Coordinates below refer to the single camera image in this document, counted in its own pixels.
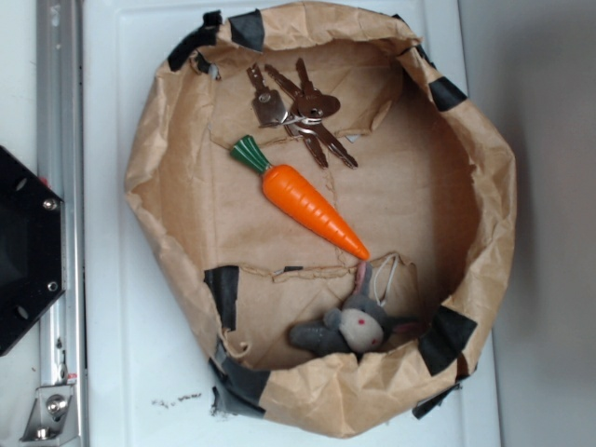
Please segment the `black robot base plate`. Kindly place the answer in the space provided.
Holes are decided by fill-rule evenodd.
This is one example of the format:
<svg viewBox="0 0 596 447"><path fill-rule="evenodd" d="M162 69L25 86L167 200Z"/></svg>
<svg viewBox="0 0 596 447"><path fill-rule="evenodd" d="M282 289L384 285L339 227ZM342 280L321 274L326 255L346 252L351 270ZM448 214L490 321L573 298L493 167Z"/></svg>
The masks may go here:
<svg viewBox="0 0 596 447"><path fill-rule="evenodd" d="M62 199L1 149L1 354L64 293Z"/></svg>

